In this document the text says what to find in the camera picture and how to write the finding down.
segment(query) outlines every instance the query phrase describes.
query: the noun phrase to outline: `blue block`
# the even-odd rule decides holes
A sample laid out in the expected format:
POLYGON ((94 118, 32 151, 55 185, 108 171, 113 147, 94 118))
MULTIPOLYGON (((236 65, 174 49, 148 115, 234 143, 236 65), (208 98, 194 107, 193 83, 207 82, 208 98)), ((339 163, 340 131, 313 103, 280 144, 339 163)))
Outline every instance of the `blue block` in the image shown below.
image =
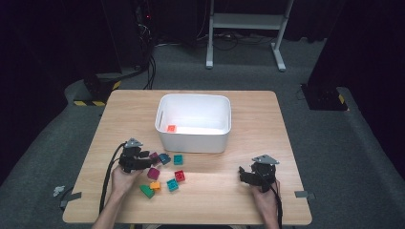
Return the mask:
POLYGON ((163 165, 167 164, 172 160, 168 154, 160 154, 159 155, 160 161, 163 165))
POLYGON ((175 165, 182 165, 182 155, 174 155, 173 162, 175 165))
POLYGON ((167 187, 169 188, 170 192, 173 192, 176 189, 179 189, 179 184, 175 179, 170 179, 169 181, 167 181, 167 187))

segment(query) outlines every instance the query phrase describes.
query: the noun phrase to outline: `human arm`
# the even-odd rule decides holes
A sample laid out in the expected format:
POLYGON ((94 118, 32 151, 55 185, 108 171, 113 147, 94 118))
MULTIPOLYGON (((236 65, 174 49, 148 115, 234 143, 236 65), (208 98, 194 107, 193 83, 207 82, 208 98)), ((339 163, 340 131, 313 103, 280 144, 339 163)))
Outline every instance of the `human arm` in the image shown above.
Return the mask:
POLYGON ((95 224, 93 224, 93 229, 114 227, 122 202, 140 173, 142 173, 141 170, 134 171, 131 174, 124 173, 120 165, 113 170, 111 195, 95 224))
MULTIPOLYGON (((280 182, 278 180, 272 183, 271 186, 277 194, 280 193, 280 182)), ((268 190, 262 193, 260 186, 251 185, 250 187, 256 207, 265 223, 266 229, 279 229, 277 220, 277 199, 273 191, 268 190)))

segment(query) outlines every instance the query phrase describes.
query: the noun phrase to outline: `white metal stand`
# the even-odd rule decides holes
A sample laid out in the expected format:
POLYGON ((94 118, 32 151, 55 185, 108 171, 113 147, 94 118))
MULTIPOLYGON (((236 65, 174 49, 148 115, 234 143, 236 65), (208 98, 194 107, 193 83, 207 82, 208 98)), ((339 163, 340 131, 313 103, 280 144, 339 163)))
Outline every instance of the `white metal stand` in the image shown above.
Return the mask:
POLYGON ((294 0, 288 0, 287 8, 283 15, 266 15, 214 13, 214 0, 211 0, 209 35, 205 67, 207 69, 212 69, 214 67, 214 28, 275 30, 279 32, 277 35, 276 43, 271 43, 271 50, 273 51, 279 71, 284 72, 286 70, 286 65, 284 64, 283 57, 280 54, 280 44, 283 40, 284 31, 286 30, 289 13, 291 12, 293 2, 294 0))

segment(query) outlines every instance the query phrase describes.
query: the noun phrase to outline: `green block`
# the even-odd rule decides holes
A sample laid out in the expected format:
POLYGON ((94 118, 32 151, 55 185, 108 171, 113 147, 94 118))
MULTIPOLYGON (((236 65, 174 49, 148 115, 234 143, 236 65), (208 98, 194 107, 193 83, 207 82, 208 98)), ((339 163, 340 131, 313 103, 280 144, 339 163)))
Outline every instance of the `green block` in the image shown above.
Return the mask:
POLYGON ((142 184, 139 186, 139 188, 142 193, 144 193, 149 198, 152 198, 155 195, 155 192, 151 188, 149 188, 149 185, 142 184))

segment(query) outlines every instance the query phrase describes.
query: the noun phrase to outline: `person's right hand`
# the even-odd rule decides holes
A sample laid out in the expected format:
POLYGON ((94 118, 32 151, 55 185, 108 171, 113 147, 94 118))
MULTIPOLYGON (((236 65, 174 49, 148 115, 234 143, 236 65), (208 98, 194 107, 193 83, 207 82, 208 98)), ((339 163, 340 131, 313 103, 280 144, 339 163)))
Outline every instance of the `person's right hand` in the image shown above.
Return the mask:
MULTIPOLYGON (((271 186, 280 195, 280 182, 272 183, 271 186)), ((279 228, 277 221, 277 200, 273 191, 262 193, 262 187, 250 185, 257 209, 265 222, 267 229, 279 228)))

